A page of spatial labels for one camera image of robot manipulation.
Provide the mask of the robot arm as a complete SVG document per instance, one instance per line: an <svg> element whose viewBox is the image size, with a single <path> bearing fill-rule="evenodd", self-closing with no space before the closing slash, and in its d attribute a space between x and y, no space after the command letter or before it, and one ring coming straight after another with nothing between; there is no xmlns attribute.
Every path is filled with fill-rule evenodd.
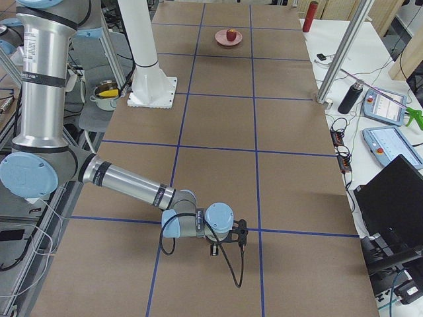
<svg viewBox="0 0 423 317"><path fill-rule="evenodd" d="M1 181L13 194L42 197L68 181L145 201L162 212L161 237L205 238L211 253L231 243L241 227L232 209L197 206L194 194L143 178L70 145L62 135L69 41L100 18L97 1L18 1L24 26L22 117L12 152L1 162Z"/></svg>

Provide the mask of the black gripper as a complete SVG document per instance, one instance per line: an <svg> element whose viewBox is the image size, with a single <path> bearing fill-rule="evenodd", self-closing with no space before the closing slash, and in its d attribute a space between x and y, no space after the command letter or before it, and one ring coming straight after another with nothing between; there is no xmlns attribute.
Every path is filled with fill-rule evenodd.
<svg viewBox="0 0 423 317"><path fill-rule="evenodd" d="M223 239L218 238L217 240L215 238L207 236L206 240L211 244L210 245L210 256L218 256L219 255L218 243L220 243L220 244L231 243L231 238L229 238L228 236L223 238Z"/></svg>

